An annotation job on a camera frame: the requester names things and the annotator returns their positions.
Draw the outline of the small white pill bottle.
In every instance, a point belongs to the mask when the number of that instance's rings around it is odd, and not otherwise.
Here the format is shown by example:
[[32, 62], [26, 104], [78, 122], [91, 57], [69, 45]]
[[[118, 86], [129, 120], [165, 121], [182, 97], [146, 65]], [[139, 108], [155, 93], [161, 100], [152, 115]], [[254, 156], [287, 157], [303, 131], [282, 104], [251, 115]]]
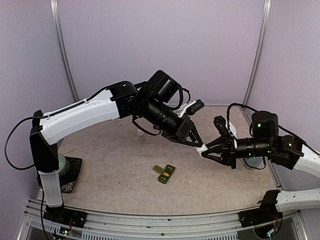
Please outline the small white pill bottle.
[[138, 129], [137, 130], [137, 137], [138, 137], [138, 139], [143, 140], [145, 138], [145, 133], [142, 130]]

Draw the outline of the green pill organizer box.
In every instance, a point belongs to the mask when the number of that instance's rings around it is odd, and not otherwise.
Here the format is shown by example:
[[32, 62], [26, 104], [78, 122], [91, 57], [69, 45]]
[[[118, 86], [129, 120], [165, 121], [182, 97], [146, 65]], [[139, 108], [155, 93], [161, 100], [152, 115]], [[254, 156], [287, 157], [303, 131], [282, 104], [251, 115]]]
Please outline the green pill organizer box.
[[156, 164], [152, 169], [159, 174], [158, 181], [162, 184], [167, 184], [176, 170], [176, 168], [170, 164], [167, 164], [165, 168], [162, 168]]

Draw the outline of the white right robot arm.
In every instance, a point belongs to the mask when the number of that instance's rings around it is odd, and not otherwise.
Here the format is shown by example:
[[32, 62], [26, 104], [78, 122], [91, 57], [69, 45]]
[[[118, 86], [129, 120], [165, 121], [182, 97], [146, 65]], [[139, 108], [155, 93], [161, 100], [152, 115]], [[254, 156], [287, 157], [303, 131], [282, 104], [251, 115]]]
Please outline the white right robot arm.
[[[224, 166], [236, 167], [237, 159], [262, 158], [289, 170], [297, 170], [315, 177], [320, 176], [320, 154], [307, 143], [288, 133], [280, 136], [278, 116], [269, 111], [257, 111], [251, 116], [251, 138], [238, 138], [228, 129], [228, 121], [222, 116], [214, 118], [220, 137], [208, 143], [201, 156]], [[318, 209], [318, 188], [300, 191], [269, 190], [265, 193], [256, 218], [266, 222], [275, 212]]]

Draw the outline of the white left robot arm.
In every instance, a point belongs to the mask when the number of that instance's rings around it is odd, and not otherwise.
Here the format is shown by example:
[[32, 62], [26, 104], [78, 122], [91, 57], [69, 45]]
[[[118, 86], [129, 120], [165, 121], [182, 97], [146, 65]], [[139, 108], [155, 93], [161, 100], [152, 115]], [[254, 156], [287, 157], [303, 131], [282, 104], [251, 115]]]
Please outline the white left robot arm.
[[78, 131], [106, 121], [143, 118], [167, 140], [204, 152], [207, 148], [190, 118], [204, 106], [203, 102], [180, 101], [176, 107], [168, 106], [176, 93], [184, 92], [178, 82], [158, 70], [148, 81], [121, 81], [64, 108], [35, 112], [29, 142], [50, 214], [61, 223], [70, 218], [69, 209], [63, 206], [57, 144]]

